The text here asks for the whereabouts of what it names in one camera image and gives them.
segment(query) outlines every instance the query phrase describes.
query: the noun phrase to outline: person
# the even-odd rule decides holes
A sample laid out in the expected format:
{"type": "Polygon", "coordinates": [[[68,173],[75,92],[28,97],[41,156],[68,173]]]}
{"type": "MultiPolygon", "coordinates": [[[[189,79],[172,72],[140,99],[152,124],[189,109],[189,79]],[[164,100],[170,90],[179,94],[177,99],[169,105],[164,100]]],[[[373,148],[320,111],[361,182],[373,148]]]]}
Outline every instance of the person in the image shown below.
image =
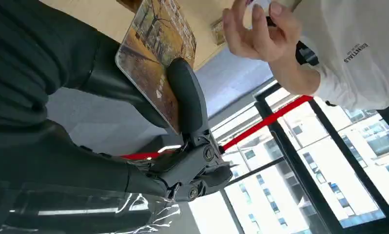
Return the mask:
{"type": "Polygon", "coordinates": [[[272,2],[267,25],[255,5],[252,29],[242,20],[250,1],[235,0],[223,11],[230,51],[269,63],[273,76],[290,93],[317,96],[345,109],[389,106],[389,0],[301,0],[292,12],[272,2]],[[298,41],[318,56],[316,66],[300,66],[298,41]]]}
{"type": "Polygon", "coordinates": [[[39,0],[0,0],[0,181],[14,188],[29,181],[164,194],[159,184],[142,183],[147,177],[129,164],[78,147],[48,119],[48,96],[66,87],[126,101],[152,124],[167,127],[117,68],[119,47],[39,0]]]}

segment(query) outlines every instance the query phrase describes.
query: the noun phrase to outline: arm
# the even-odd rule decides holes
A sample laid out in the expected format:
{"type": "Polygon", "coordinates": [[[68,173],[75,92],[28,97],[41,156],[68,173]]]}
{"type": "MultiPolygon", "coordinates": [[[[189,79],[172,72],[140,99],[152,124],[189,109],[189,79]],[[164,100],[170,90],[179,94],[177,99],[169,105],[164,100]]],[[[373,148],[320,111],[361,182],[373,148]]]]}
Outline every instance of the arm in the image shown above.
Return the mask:
{"type": "Polygon", "coordinates": [[[268,26],[262,7],[255,5],[252,30],[243,27],[246,0],[235,0],[232,9],[225,9],[223,22],[230,51],[240,57],[269,63],[275,79],[289,92],[312,95],[320,84],[316,70],[300,67],[295,59],[301,23],[285,6],[272,2],[269,15],[276,27],[268,26]]]}
{"type": "Polygon", "coordinates": [[[319,87],[321,81],[319,72],[301,66],[295,56],[269,62],[269,66],[275,79],[292,94],[312,95],[319,87]]]}

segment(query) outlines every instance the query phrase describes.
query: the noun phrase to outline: white t-shirt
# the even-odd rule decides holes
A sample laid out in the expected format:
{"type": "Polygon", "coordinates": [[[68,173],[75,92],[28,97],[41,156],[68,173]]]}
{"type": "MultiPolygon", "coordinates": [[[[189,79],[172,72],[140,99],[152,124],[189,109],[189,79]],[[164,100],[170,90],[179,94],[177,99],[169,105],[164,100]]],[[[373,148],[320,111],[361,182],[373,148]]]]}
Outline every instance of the white t-shirt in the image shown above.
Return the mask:
{"type": "Polygon", "coordinates": [[[389,106],[389,0],[302,0],[294,14],[320,62],[314,96],[346,109],[389,106]]]}

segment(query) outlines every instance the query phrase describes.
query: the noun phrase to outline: hand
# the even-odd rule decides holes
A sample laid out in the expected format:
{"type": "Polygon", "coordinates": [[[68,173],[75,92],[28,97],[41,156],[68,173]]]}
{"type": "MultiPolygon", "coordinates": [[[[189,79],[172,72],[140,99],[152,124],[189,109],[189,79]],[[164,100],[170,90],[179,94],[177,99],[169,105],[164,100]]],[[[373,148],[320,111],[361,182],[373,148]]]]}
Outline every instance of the hand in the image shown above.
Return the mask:
{"type": "Polygon", "coordinates": [[[223,11],[223,27],[230,51],[237,56],[266,62],[285,56],[295,57],[301,34],[301,23],[285,6],[272,2],[269,15],[277,27],[268,26],[265,12],[253,6],[252,29],[243,26],[243,17],[250,0],[235,0],[231,9],[223,11]]]}

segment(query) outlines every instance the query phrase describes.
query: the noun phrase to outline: red bar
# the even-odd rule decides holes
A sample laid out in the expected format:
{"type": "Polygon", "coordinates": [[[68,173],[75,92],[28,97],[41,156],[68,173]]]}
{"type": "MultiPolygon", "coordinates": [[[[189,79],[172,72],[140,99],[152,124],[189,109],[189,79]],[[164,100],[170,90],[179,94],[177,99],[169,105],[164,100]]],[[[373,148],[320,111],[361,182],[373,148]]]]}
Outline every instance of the red bar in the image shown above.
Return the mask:
{"type": "MultiPolygon", "coordinates": [[[[266,119],[263,119],[261,122],[257,123],[256,125],[254,125],[250,129],[246,130],[242,134],[238,135],[237,137],[235,137],[234,139],[229,141],[226,145],[223,146],[223,149],[227,150],[227,149],[231,148],[232,146],[236,145],[237,143],[239,143],[240,141],[244,140],[248,136],[252,135],[253,133],[255,133],[257,131],[259,131],[261,128],[274,123],[275,121],[278,120],[279,117],[285,115],[289,111],[295,109],[296,107],[298,107],[298,106],[302,105],[303,103],[305,103],[307,101],[310,101],[312,99],[313,99],[313,97],[310,97],[310,96],[301,96],[301,97],[297,98],[293,102],[291,102],[288,105],[282,107],[277,112],[275,112],[272,115],[266,117],[266,119]]],[[[138,153],[138,154],[131,154],[131,155],[123,155],[121,157],[130,159],[130,160],[144,160],[144,159],[147,159],[149,157],[151,157],[152,159],[155,159],[155,158],[157,158],[159,156],[160,156],[160,153],[156,152],[156,153],[138,153]]]]}
{"type": "Polygon", "coordinates": [[[263,119],[261,122],[257,123],[250,129],[246,130],[242,134],[238,135],[231,141],[229,141],[226,145],[223,146],[224,150],[227,150],[231,148],[232,146],[236,145],[240,141],[244,140],[248,136],[252,135],[253,133],[257,132],[261,128],[268,126],[272,123],[274,123],[279,117],[283,116],[284,114],[288,113],[289,111],[295,109],[296,107],[302,105],[303,103],[312,100],[313,97],[310,96],[301,96],[294,100],[293,102],[289,103],[288,105],[282,107],[277,112],[273,113],[272,115],[266,117],[266,119],[263,119]]]}

